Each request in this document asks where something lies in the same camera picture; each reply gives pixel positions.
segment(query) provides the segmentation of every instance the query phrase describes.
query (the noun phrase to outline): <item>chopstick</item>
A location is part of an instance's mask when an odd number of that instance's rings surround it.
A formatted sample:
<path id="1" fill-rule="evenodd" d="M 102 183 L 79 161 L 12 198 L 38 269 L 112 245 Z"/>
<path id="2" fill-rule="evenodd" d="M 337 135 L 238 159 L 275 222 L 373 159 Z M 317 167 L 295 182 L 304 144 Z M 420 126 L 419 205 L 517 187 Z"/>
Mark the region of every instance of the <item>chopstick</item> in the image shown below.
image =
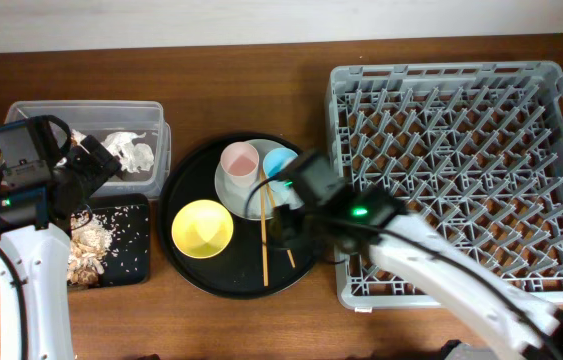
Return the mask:
<path id="1" fill-rule="evenodd" d="M 260 172 L 261 181 L 265 180 L 263 168 Z M 265 196 L 263 189 L 259 190 L 261 195 L 261 252 L 263 254 L 263 286 L 268 286 L 268 240 L 265 231 Z"/>
<path id="2" fill-rule="evenodd" d="M 270 204 L 272 204 L 272 208 L 274 209 L 275 207 L 277 207 L 277 204 L 274 203 L 274 196 L 272 195 L 272 190 L 270 190 L 270 185 L 269 184 L 265 184 L 265 189 L 268 192 L 268 197 L 270 198 Z M 292 256 L 292 250 L 288 249 L 288 259 L 290 259 L 290 264 L 292 265 L 292 268 L 295 268 L 294 265 L 294 257 Z"/>

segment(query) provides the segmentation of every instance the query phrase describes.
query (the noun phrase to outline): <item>brown wooden tabletop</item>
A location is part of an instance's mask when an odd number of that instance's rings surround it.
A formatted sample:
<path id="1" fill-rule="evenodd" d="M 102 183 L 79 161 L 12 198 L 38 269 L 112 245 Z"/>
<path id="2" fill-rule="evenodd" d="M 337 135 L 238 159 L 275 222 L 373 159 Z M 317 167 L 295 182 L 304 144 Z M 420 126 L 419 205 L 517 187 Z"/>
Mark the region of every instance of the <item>brown wooden tabletop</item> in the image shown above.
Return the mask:
<path id="1" fill-rule="evenodd" d="M 18 100 L 153 100 L 172 127 L 173 165 L 240 130 L 325 149 L 335 66 L 513 60 L 563 67 L 563 35 L 3 54 L 0 124 Z M 78 359 L 346 358 L 437 350 L 450 339 L 483 345 L 444 309 L 346 310 L 331 266 L 277 295 L 237 301 L 186 282 L 155 229 L 152 248 L 147 283 L 69 295 Z"/>

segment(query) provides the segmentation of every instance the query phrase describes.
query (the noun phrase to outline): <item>cup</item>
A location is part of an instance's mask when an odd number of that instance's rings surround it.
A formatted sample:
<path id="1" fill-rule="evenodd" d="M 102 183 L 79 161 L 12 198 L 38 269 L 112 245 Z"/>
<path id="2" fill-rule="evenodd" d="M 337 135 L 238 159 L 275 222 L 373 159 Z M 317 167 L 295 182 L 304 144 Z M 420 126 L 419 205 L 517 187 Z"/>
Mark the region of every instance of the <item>cup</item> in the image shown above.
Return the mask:
<path id="1" fill-rule="evenodd" d="M 297 153 L 288 148 L 277 148 L 270 151 L 263 159 L 263 173 L 266 178 L 272 177 L 279 173 L 283 168 L 292 162 L 297 156 Z M 286 192 L 290 189 L 285 185 L 285 182 L 272 181 L 270 188 L 274 192 Z"/>
<path id="2" fill-rule="evenodd" d="M 184 206 L 172 222 L 172 240 L 183 254 L 194 259 L 218 255 L 230 243 L 234 224 L 223 205 L 197 200 Z"/>
<path id="3" fill-rule="evenodd" d="M 232 183 L 247 188 L 257 180 L 259 153 L 248 143 L 232 143 L 221 153 L 221 168 Z"/>

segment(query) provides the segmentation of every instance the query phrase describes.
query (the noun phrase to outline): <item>green light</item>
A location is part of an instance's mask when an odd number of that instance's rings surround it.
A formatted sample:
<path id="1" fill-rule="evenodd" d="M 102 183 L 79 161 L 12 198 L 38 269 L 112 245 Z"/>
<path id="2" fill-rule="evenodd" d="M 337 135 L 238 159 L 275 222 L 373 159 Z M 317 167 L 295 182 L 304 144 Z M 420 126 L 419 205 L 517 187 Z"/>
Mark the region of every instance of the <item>green light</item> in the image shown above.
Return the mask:
<path id="1" fill-rule="evenodd" d="M 352 216 L 363 216 L 368 213 L 368 209 L 366 208 L 354 208 L 352 209 Z"/>

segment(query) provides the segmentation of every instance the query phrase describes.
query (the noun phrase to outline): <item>round tray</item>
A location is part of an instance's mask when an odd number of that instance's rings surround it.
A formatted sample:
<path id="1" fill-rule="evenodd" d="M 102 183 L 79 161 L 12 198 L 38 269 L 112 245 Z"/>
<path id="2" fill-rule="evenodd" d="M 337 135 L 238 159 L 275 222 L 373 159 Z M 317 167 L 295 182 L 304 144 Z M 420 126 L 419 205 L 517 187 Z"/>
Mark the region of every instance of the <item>round tray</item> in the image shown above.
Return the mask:
<path id="1" fill-rule="evenodd" d="M 214 189 L 214 174 L 223 149 L 233 142 L 252 139 L 276 141 L 301 153 L 295 145 L 265 134 L 243 133 L 214 139 L 186 157 L 172 171 L 165 182 L 158 205 L 159 242 L 172 265 L 199 289 L 234 299 L 254 299 L 284 290 L 301 279 L 315 262 L 311 250 L 293 250 L 296 264 L 293 269 L 285 251 L 269 249 L 269 285 L 263 286 L 261 224 L 234 214 L 231 214 L 234 222 L 232 240 L 219 255 L 209 259 L 192 259 L 174 246 L 171 226 L 181 208 L 201 199 L 220 203 Z"/>

